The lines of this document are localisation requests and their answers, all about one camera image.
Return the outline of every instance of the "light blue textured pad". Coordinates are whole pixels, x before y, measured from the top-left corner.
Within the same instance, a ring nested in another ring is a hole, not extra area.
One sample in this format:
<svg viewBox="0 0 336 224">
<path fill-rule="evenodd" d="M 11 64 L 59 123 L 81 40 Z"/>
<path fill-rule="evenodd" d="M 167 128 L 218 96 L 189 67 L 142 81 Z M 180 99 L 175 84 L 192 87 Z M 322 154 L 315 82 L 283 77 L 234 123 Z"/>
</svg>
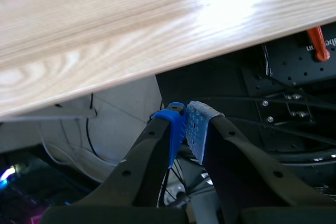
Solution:
<svg viewBox="0 0 336 224">
<path fill-rule="evenodd" d="M 203 102 L 190 102 L 187 105 L 186 138 L 188 145 L 199 161 L 203 162 L 205 140 L 211 118 L 224 114 L 214 110 Z"/>
</svg>

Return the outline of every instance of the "orange clip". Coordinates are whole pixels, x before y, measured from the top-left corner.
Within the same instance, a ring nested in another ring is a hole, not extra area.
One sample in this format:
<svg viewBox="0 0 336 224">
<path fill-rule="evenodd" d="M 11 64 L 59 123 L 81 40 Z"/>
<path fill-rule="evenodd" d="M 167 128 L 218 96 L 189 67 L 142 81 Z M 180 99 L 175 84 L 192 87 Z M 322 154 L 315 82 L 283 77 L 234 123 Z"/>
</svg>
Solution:
<svg viewBox="0 0 336 224">
<path fill-rule="evenodd" d="M 321 27 L 315 27 L 307 30 L 309 38 L 316 50 L 315 57 L 318 61 L 327 61 L 330 58 L 330 53 L 325 47 L 324 37 Z"/>
</svg>

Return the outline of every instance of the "wooden tabletop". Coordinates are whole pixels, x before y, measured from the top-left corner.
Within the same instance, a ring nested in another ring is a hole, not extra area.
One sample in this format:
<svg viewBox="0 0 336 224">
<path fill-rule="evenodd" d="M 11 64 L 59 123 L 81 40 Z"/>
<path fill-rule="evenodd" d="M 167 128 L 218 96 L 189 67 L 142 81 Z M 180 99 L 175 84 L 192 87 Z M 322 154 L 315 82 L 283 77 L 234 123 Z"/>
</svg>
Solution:
<svg viewBox="0 0 336 224">
<path fill-rule="evenodd" d="M 0 0 L 0 116 L 335 20 L 335 0 Z"/>
</svg>

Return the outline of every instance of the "blue light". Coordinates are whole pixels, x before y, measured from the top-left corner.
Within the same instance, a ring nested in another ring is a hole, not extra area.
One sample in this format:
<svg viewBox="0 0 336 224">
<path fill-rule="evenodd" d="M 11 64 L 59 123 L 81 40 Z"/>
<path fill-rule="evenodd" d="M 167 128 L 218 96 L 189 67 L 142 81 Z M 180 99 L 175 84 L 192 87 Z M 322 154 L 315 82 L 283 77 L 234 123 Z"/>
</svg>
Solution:
<svg viewBox="0 0 336 224">
<path fill-rule="evenodd" d="M 7 169 L 4 173 L 2 173 L 0 177 L 0 182 L 6 180 L 11 174 L 15 173 L 15 168 L 11 166 L 9 169 Z"/>
<path fill-rule="evenodd" d="M 7 187 L 8 181 L 5 179 L 0 182 L 0 190 L 3 190 Z"/>
</svg>

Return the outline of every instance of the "screw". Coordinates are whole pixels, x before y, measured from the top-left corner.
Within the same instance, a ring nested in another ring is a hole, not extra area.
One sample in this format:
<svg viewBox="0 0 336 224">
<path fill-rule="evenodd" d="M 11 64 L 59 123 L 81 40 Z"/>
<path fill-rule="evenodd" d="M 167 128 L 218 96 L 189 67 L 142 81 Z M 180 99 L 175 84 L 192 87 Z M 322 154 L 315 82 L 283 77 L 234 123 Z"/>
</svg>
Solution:
<svg viewBox="0 0 336 224">
<path fill-rule="evenodd" d="M 299 95 L 299 94 L 294 94 L 294 95 L 292 95 L 292 97 L 293 97 L 293 99 L 298 100 L 298 99 L 300 99 L 302 96 Z"/>
<path fill-rule="evenodd" d="M 274 121 L 274 118 L 272 116 L 267 117 L 267 122 L 272 123 Z"/>
</svg>

